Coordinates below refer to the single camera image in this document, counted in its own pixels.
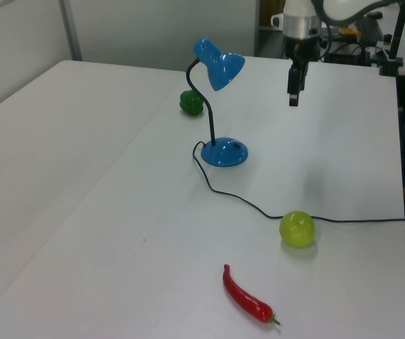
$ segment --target red chili pepper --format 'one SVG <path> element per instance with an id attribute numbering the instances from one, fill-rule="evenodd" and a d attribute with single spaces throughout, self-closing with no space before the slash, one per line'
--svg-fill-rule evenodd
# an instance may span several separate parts
<path id="1" fill-rule="evenodd" d="M 254 298 L 245 292 L 233 281 L 230 276 L 230 266 L 224 265 L 223 282 L 229 295 L 239 304 L 247 313 L 251 314 L 262 323 L 277 323 L 279 321 L 274 317 L 273 309 L 270 306 Z"/>

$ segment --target blue desk lamp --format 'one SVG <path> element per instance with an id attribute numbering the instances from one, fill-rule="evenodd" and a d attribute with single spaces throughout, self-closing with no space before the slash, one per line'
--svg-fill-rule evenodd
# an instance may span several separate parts
<path id="1" fill-rule="evenodd" d="M 233 138 L 215 138 L 213 126 L 213 112 L 209 101 L 194 87 L 189 73 L 200 61 L 207 67 L 211 87 L 214 90 L 224 88 L 236 77 L 245 64 L 245 58 L 238 54 L 222 53 L 207 38 L 200 39 L 194 45 L 197 58 L 187 69 L 187 82 L 189 87 L 205 102 L 209 111 L 211 141 L 204 145 L 201 157 L 213 166 L 229 167 L 244 162 L 247 158 L 246 146 Z"/>

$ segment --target lamp base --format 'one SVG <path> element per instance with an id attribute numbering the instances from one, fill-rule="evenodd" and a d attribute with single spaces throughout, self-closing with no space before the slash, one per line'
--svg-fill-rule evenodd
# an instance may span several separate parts
<path id="1" fill-rule="evenodd" d="M 209 141 L 201 150 L 205 162 L 218 167 L 231 167 L 244 162 L 247 158 L 247 147 L 233 138 L 217 138 L 216 144 Z"/>

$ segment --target lamp shade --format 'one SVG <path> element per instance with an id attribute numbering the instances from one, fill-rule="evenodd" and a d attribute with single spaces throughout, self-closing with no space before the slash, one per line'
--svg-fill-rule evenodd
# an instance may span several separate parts
<path id="1" fill-rule="evenodd" d="M 210 84 L 214 90 L 220 90 L 229 84 L 245 64 L 243 56 L 221 52 L 206 37 L 196 42 L 194 53 L 207 67 Z"/>

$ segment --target cable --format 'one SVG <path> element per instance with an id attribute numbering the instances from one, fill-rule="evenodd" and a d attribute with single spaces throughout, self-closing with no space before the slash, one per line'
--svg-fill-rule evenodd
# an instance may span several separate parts
<path id="1" fill-rule="evenodd" d="M 318 59 L 318 61 L 322 60 L 325 55 L 328 54 L 329 50 L 331 49 L 331 44 L 332 44 L 332 32 L 331 32 L 331 27 L 327 24 L 327 30 L 328 30 L 328 46 L 325 49 L 323 55 Z"/>
<path id="2" fill-rule="evenodd" d="M 217 194 L 221 194 L 224 196 L 232 196 L 233 198 L 237 198 L 240 199 L 241 201 L 243 201 L 244 203 L 248 204 L 249 206 L 255 208 L 256 210 L 258 210 L 262 215 L 264 215 L 265 217 L 267 217 L 268 219 L 282 219 L 284 216 L 283 215 L 279 215 L 279 216 L 272 216 L 272 215 L 268 215 L 266 214 L 262 209 L 260 209 L 258 206 L 256 206 L 255 204 L 249 202 L 248 200 L 242 198 L 241 196 L 237 196 L 236 194 L 232 194 L 232 193 L 228 193 L 228 192 L 224 192 L 224 191 L 219 191 L 217 189 L 214 189 L 211 185 L 210 185 L 210 181 L 209 181 L 209 177 L 207 177 L 207 174 L 204 171 L 204 168 L 202 168 L 201 163 L 199 162 L 199 160 L 196 158 L 196 148 L 199 145 L 203 145 L 203 147 L 206 146 L 205 142 L 203 141 L 199 141 L 193 148 L 193 159 L 196 161 L 197 165 L 199 166 L 199 169 L 201 170 L 202 174 L 204 175 L 205 181 L 207 183 L 207 186 L 209 186 L 210 190 L 212 190 L 212 192 L 217 193 Z M 317 217 L 315 215 L 311 215 L 312 219 L 317 219 L 317 220 L 323 220 L 323 221 L 327 221 L 327 222 L 332 222 L 332 223 L 336 223 L 336 224 L 346 224 L 346 223 L 362 223 L 362 222 L 391 222 L 391 221 L 405 221 L 405 219 L 402 218 L 396 218 L 396 219 L 364 219 L 364 220 L 335 220 L 335 219 L 329 219 L 329 218 L 323 218 L 323 217 Z"/>

